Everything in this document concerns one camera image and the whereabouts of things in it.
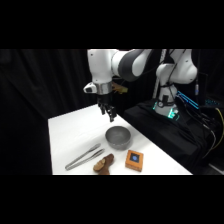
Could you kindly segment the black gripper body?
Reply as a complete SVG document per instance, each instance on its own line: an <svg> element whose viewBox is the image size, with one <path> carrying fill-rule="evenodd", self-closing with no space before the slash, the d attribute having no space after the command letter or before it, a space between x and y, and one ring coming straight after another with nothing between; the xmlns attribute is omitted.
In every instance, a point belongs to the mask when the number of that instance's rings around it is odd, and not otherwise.
<svg viewBox="0 0 224 224"><path fill-rule="evenodd" d="M113 93L110 92L108 94L98 95L97 96L97 104L99 106L101 106L101 105L113 106L114 105L114 102L113 102Z"/></svg>

